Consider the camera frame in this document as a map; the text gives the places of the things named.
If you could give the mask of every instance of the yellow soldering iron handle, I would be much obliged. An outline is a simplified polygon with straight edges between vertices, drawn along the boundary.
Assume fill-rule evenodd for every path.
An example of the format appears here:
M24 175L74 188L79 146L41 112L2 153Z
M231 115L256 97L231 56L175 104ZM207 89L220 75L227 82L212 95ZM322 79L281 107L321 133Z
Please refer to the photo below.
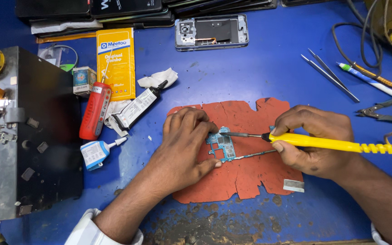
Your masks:
M295 133L284 133L280 136L269 135L271 142L283 140L297 147L318 147L325 149L337 149L342 151L365 152L365 153L389 153L392 154L392 145L389 144L359 144L342 140L330 140L323 138L310 137Z

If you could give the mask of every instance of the black tube cap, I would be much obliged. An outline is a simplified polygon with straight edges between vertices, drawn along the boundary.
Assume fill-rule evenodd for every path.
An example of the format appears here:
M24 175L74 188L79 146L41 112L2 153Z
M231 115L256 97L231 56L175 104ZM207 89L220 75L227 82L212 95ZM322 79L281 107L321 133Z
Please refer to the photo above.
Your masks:
M158 89L158 90L162 90L162 89L164 88L164 86L166 86L166 84L167 84L168 82L169 82L169 81L165 80L164 82L160 83L160 85L158 85L157 89Z

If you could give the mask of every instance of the metal tweezers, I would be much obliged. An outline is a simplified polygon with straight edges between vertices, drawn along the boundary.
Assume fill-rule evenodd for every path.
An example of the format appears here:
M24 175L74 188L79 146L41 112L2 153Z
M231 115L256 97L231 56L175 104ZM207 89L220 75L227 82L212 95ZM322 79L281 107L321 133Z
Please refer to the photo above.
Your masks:
M369 107L367 109L358 110L356 111L358 113L357 116L368 116L368 117L376 118L378 121L385 121L385 122L392 123L392 115L382 115L375 112L378 109L388 107L388 106L392 106L392 99L382 103L376 103L376 105Z
M319 62L319 64L326 70L324 71L318 65L316 65L313 61L308 60L305 56L302 55L302 58L308 62L312 67L314 67L319 73L321 73L324 77L326 77L330 82L332 82L335 86L337 86L341 91L343 91L347 96L349 96L353 101L359 103L359 99L355 97L349 89L340 81L340 79L329 69L329 67L320 59L316 54L308 49L311 55Z

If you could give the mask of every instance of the blue workbench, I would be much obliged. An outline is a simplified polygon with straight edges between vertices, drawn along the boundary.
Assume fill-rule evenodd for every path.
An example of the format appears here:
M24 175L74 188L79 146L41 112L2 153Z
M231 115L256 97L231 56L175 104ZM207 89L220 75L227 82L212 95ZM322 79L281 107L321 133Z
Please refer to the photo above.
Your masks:
M113 148L101 169L84 170L80 199L65 200L50 210L3 221L1 231L8 243L63 244L86 209L104 209L115 198L115 191L125 188L144 168L161 143L166 113L178 105L244 100L255 109L257 99L274 97L291 106L309 104L349 115L357 142L382 142L383 135L392 131L390 123L354 114L390 97L336 67L336 61L345 60L335 47L330 28L337 22L356 22L345 3L279 7L250 12L247 17L250 44L237 49L178 52L174 47L174 28L135 30L136 79L172 67L179 74L176 85L162 93L161 101L131 129L131 137L123 146ZM337 33L348 56L362 64L360 29L344 26ZM79 66L96 69L94 38L62 43L78 51ZM312 58L307 48L330 66L361 103L352 102L301 58L300 54ZM369 47L366 53L373 58ZM71 55L65 54L63 61L73 63ZM392 81L389 52L385 52L383 68L382 76ZM136 87L137 95L144 91ZM392 113L392 109L382 112ZM104 127L100 140L113 142L117 137ZM364 156L392 176L392 155ZM202 205L180 204L168 196L148 214L141 229L150 242L164 239L166 243L177 242L186 235L191 242L209 238L224 243L371 238L370 220L347 192L329 180L304 174L304 181L305 193L281 196L281 203L278 197L273 202L274 195L263 187L253 199L239 200L235 194L230 200Z

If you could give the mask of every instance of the yellow box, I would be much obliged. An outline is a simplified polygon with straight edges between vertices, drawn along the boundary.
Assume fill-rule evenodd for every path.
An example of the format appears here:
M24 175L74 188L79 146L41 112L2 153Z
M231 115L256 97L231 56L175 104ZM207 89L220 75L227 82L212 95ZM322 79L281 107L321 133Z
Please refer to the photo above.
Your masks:
M105 83L112 87L110 101L135 98L134 35L132 28L96 32L98 47L98 81L101 81L110 58Z

